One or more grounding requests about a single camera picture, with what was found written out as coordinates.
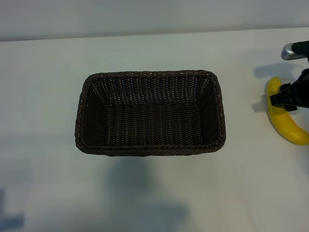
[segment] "table surface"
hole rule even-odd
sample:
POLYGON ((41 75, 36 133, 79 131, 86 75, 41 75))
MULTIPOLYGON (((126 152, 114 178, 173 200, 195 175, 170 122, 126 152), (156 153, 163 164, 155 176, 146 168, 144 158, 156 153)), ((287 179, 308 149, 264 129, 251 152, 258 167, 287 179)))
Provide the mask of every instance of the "table surface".
MULTIPOLYGON (((0 225, 29 232, 309 230, 309 148, 272 128, 267 81, 309 29, 0 43, 0 225), (218 76, 226 143, 190 157, 110 158, 75 147, 85 79, 100 72, 208 70, 218 76)), ((309 128, 309 113, 293 117, 309 128)))

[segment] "white wall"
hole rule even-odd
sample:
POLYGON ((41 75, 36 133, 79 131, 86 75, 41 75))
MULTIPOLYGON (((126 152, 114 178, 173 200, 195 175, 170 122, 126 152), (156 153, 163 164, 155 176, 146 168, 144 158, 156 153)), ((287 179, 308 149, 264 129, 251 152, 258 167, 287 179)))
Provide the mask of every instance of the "white wall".
POLYGON ((308 0, 2 0, 0 40, 307 27, 308 0))

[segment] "dark brown wicker basket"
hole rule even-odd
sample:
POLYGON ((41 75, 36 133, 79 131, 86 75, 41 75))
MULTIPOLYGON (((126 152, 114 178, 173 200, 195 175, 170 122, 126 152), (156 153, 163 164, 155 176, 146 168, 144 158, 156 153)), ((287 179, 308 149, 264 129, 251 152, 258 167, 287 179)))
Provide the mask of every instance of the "dark brown wicker basket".
POLYGON ((108 156, 217 151, 225 142, 217 77, 203 70, 91 75, 80 96, 75 138, 81 151, 108 156))

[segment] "wicker basket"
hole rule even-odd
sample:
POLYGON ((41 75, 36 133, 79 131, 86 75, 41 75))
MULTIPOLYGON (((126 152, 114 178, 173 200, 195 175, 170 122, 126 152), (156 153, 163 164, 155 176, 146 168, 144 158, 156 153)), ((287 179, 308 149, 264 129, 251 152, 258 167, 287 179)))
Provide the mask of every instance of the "wicker basket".
POLYGON ((217 151, 225 142, 217 77, 203 70, 91 75, 80 96, 75 138, 81 151, 108 156, 217 151))

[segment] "yellow banana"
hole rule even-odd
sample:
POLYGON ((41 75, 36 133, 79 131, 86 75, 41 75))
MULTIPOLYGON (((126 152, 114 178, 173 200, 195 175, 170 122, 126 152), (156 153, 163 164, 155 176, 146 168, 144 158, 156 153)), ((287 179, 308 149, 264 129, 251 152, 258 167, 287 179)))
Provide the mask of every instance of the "yellow banana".
POLYGON ((267 104, 270 121, 277 132, 286 140, 296 145, 308 145, 309 133, 296 125, 287 111, 271 105, 269 97, 277 94, 281 85, 281 81, 277 77, 272 78, 267 85, 267 104))

